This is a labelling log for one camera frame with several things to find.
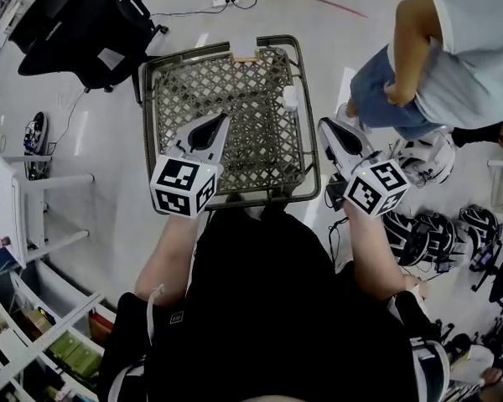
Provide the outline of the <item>white and navy bag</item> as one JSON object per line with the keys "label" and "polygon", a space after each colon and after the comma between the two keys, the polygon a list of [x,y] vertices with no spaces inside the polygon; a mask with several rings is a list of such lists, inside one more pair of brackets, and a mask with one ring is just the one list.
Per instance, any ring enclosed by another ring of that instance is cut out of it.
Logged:
{"label": "white and navy bag", "polygon": [[433,340],[411,338],[418,402],[442,402],[450,379],[450,364],[443,346]]}

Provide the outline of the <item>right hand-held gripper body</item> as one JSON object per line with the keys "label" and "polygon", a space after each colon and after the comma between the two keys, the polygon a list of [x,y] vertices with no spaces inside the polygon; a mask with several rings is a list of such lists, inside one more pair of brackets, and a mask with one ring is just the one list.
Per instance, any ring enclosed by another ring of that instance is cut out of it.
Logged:
{"label": "right hand-held gripper body", "polygon": [[346,175],[339,170],[332,176],[325,192],[335,211],[347,202],[375,218],[401,202],[411,183],[394,159],[381,160],[379,156],[373,152]]}

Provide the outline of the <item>green box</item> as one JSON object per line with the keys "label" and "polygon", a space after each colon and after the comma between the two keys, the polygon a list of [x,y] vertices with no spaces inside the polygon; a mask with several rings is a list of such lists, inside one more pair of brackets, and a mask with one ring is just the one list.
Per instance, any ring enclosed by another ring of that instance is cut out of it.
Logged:
{"label": "green box", "polygon": [[72,333],[64,332],[48,348],[54,358],[65,361],[79,346],[81,341]]}
{"label": "green box", "polygon": [[76,375],[89,379],[98,371],[101,355],[81,343],[65,357],[65,363]]}

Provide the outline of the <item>black and white headset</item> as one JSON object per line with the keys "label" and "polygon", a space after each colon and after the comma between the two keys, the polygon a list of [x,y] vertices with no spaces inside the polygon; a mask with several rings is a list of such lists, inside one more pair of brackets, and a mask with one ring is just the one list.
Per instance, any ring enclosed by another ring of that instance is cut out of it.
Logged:
{"label": "black and white headset", "polygon": [[23,138],[24,152],[28,155],[39,154],[47,136],[48,119],[42,112],[38,112],[33,120],[25,127]]}

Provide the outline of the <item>white side table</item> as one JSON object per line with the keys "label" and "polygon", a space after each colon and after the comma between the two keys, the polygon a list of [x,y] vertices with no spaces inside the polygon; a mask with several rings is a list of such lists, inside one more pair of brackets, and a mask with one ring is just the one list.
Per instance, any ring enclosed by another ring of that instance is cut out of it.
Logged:
{"label": "white side table", "polygon": [[11,241],[6,248],[21,267],[89,235],[85,229],[47,242],[44,235],[44,193],[57,188],[73,188],[95,181],[92,174],[28,180],[16,163],[51,162],[51,156],[0,154],[0,239]]}

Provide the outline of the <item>black mesh office chair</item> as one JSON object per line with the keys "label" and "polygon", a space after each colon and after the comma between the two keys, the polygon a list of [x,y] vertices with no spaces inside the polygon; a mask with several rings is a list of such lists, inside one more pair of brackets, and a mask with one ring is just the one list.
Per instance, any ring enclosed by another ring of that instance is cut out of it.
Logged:
{"label": "black mesh office chair", "polygon": [[[20,75],[70,72],[87,90],[106,92],[130,79],[139,97],[138,70],[150,60],[147,48],[168,32],[153,22],[142,0],[35,0],[9,39],[24,55]],[[97,58],[104,48],[125,56],[114,70]]]}

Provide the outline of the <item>brown cardboard box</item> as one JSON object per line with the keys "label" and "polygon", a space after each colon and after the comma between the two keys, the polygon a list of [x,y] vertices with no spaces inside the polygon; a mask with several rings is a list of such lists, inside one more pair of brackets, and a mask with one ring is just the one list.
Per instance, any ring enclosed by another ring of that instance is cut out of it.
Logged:
{"label": "brown cardboard box", "polygon": [[33,339],[38,339],[53,327],[51,322],[39,310],[24,309],[22,313]]}

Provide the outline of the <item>person's right forearm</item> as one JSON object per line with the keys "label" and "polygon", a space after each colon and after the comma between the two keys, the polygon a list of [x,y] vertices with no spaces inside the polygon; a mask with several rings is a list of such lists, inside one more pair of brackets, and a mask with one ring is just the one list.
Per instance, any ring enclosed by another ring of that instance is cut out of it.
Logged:
{"label": "person's right forearm", "polygon": [[380,218],[372,218],[348,202],[343,209],[349,223],[355,279],[365,293],[384,301],[422,284],[415,276],[402,273]]}

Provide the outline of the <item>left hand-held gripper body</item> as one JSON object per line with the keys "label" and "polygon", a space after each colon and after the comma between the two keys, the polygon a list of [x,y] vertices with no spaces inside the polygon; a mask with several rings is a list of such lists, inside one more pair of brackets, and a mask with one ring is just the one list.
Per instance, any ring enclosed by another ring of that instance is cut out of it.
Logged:
{"label": "left hand-held gripper body", "polygon": [[221,160],[202,162],[198,149],[179,142],[157,158],[149,184],[154,209],[161,214],[198,217],[216,195],[222,173]]}

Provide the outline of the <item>person's black shirt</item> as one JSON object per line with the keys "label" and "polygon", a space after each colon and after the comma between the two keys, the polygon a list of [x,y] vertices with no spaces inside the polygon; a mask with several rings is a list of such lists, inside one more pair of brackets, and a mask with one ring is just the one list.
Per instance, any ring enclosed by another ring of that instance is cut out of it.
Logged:
{"label": "person's black shirt", "polygon": [[100,402],[417,402],[410,334],[313,231],[281,211],[214,214],[185,297],[127,292],[106,342]]}

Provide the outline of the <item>person's left forearm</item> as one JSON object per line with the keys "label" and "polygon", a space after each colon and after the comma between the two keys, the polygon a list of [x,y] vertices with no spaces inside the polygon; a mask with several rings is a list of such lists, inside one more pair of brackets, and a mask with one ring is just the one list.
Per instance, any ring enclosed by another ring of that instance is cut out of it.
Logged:
{"label": "person's left forearm", "polygon": [[159,290],[154,304],[169,308],[185,297],[198,228],[197,219],[169,216],[136,281],[134,293],[138,298],[146,301]]}

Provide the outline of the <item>white paper sheet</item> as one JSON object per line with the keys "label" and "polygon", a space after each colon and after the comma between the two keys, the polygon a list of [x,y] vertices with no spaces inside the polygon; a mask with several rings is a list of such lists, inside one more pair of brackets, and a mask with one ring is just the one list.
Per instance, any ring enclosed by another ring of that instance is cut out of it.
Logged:
{"label": "white paper sheet", "polygon": [[98,55],[97,58],[109,69],[114,70],[124,59],[125,56],[119,54],[118,52],[104,48]]}

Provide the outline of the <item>blue box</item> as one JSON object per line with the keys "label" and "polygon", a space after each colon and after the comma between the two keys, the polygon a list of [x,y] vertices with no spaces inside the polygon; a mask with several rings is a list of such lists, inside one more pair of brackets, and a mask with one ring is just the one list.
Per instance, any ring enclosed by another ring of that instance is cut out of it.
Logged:
{"label": "blue box", "polygon": [[0,272],[9,270],[18,266],[18,262],[10,254],[7,248],[2,247],[0,249]]}

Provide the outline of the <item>white shelf unit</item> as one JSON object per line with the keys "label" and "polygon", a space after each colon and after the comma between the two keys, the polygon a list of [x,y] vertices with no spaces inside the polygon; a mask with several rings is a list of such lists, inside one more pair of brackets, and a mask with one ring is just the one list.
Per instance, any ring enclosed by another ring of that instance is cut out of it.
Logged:
{"label": "white shelf unit", "polygon": [[[24,309],[39,310],[53,327],[33,339]],[[43,261],[1,272],[0,399],[98,402],[99,369],[83,379],[48,348],[70,332],[102,358],[115,317],[102,294],[85,294]]]}

